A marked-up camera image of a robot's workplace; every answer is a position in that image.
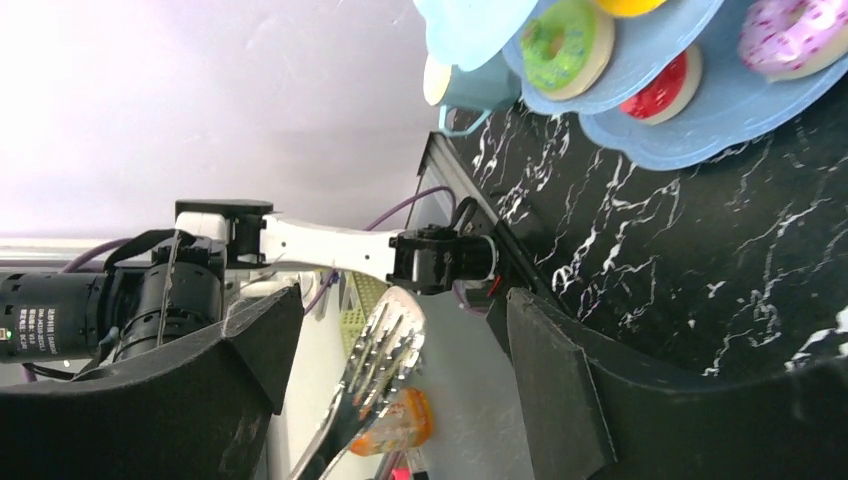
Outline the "red glazed donut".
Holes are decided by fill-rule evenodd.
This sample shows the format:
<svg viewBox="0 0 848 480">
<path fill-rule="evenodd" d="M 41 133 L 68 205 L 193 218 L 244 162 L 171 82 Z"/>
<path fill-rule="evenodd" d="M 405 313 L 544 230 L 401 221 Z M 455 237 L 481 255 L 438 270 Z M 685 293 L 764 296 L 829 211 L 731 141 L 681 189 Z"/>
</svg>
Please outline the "red glazed donut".
<svg viewBox="0 0 848 480">
<path fill-rule="evenodd" d="M 703 58 L 697 45 L 688 46 L 644 88 L 625 100 L 619 111 L 647 125 L 658 125 L 681 113 L 701 84 Z"/>
</svg>

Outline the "orange cookie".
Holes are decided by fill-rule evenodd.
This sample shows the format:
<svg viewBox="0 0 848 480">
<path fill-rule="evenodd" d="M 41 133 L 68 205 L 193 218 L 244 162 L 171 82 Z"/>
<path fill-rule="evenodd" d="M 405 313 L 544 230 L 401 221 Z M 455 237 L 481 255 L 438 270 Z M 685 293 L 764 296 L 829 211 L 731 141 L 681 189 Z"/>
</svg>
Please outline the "orange cookie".
<svg viewBox="0 0 848 480">
<path fill-rule="evenodd" d="M 433 430 L 434 416 L 427 395 L 417 388 L 406 388 L 349 450 L 361 457 L 406 450 L 425 443 Z"/>
</svg>

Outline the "silver metal tongs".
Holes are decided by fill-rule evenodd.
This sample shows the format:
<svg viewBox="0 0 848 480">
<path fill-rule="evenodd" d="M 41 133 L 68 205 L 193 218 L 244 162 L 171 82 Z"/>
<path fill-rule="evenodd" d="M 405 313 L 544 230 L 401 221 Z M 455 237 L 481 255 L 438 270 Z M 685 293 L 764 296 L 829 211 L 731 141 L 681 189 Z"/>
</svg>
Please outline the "silver metal tongs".
<svg viewBox="0 0 848 480">
<path fill-rule="evenodd" d="M 324 418 L 290 479 L 325 479 L 352 442 L 385 416 L 418 365 L 426 317 L 417 297 L 388 288 L 367 317 Z"/>
</svg>

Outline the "yellow cake slice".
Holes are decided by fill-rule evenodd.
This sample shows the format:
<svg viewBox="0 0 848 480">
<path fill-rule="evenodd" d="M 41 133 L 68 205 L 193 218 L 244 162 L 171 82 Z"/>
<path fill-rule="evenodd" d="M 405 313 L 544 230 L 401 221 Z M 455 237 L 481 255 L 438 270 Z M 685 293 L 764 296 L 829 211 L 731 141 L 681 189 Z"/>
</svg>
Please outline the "yellow cake slice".
<svg viewBox="0 0 848 480">
<path fill-rule="evenodd" d="M 666 0 L 594 0 L 594 3 L 611 16 L 634 18 L 653 12 Z"/>
</svg>

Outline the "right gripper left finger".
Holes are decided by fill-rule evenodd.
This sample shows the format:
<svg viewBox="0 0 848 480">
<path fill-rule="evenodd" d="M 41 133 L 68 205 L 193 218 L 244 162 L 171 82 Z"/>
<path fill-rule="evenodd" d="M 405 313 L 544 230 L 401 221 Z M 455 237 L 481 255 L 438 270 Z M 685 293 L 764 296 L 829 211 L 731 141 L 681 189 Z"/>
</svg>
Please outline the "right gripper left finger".
<svg viewBox="0 0 848 480">
<path fill-rule="evenodd" d="M 293 285 L 78 381 L 3 388 L 2 477 L 252 478 L 302 323 Z"/>
</svg>

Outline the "green glazed donut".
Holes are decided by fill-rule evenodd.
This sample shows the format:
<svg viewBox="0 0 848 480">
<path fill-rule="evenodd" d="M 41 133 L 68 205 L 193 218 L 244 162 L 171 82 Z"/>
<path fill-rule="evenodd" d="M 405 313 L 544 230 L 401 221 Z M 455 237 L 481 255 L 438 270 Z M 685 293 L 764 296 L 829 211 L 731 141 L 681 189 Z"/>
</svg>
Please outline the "green glazed donut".
<svg viewBox="0 0 848 480">
<path fill-rule="evenodd" d="M 521 34 L 526 78 L 548 99 L 574 98 L 600 78 L 615 39 L 615 21 L 592 2 L 557 1 Z"/>
</svg>

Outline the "blue three-tier cake stand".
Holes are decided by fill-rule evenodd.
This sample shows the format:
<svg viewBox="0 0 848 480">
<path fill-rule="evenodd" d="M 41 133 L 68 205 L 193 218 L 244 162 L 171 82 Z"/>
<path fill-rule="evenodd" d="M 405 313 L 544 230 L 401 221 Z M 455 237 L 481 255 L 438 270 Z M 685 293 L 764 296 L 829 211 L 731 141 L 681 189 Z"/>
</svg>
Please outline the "blue three-tier cake stand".
<svg viewBox="0 0 848 480">
<path fill-rule="evenodd" d="M 843 1 L 419 1 L 431 105 L 572 113 L 649 170 L 768 133 L 847 72 Z"/>
</svg>

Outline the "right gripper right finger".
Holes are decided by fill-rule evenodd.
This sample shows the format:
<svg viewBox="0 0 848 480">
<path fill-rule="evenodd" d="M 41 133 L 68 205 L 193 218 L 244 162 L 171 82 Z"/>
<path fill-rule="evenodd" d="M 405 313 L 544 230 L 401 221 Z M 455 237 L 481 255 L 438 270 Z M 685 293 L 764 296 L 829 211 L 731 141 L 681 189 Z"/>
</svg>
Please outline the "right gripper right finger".
<svg viewBox="0 0 848 480">
<path fill-rule="evenodd" d="M 539 479 L 843 479 L 847 363 L 749 382 L 682 371 L 515 288 L 506 318 Z"/>
</svg>

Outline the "purple glazed donut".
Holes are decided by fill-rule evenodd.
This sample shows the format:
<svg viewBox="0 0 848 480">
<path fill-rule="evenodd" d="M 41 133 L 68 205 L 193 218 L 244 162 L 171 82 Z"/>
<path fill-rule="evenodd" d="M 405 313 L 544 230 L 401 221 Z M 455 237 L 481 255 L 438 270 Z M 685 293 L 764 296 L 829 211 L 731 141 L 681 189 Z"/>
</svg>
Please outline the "purple glazed donut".
<svg viewBox="0 0 848 480">
<path fill-rule="evenodd" d="M 847 2 L 755 1 L 747 9 L 737 53 L 769 82 L 815 74 L 847 53 Z"/>
</svg>

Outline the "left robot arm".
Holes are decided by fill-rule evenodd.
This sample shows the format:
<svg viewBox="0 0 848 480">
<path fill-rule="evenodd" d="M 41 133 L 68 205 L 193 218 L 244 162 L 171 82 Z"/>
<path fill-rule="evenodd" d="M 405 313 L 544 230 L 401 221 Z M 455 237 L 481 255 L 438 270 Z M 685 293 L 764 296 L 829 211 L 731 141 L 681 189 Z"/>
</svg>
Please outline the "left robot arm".
<svg viewBox="0 0 848 480">
<path fill-rule="evenodd" d="M 463 230 L 477 204 L 445 226 L 380 231 L 311 224 L 264 201 L 180 200 L 170 229 L 99 245 L 56 272 L 1 274 L 1 359 L 64 380 L 50 361 L 124 360 L 221 321 L 226 276 L 316 267 L 359 273 L 418 294 L 492 280 L 499 252 Z"/>
</svg>

